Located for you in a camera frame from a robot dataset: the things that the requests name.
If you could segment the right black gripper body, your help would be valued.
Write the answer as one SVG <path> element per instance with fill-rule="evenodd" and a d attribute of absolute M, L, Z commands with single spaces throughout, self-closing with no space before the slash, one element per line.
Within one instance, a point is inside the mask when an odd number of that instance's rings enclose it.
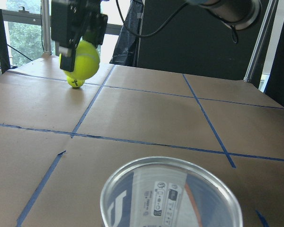
<path fill-rule="evenodd" d="M 100 0 L 53 0 L 52 40 L 61 47 L 76 47 L 80 39 L 101 45 L 108 16 L 101 13 L 100 4 Z"/>

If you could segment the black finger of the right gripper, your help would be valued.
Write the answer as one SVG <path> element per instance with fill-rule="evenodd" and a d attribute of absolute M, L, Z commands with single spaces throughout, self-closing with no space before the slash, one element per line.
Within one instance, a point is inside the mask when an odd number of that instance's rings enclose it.
<path fill-rule="evenodd" d="M 60 68 L 62 70 L 73 72 L 76 49 L 81 40 L 82 33 L 75 33 L 74 37 L 61 36 L 59 40 L 59 53 L 61 54 Z"/>

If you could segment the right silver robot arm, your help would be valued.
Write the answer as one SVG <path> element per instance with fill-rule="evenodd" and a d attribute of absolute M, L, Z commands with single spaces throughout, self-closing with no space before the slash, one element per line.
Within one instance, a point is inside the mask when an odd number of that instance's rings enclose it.
<path fill-rule="evenodd" d="M 101 13 L 99 0 L 53 0 L 51 7 L 51 39 L 58 42 L 62 55 L 60 69 L 74 72 L 75 54 L 80 40 L 94 47 L 102 45 L 108 16 Z M 150 38 L 159 33 L 186 6 L 199 6 L 231 30 L 234 43 L 239 41 L 237 31 L 251 26 L 261 11 L 259 0 L 187 0 L 164 23 L 150 34 L 140 35 L 123 24 L 138 38 Z"/>

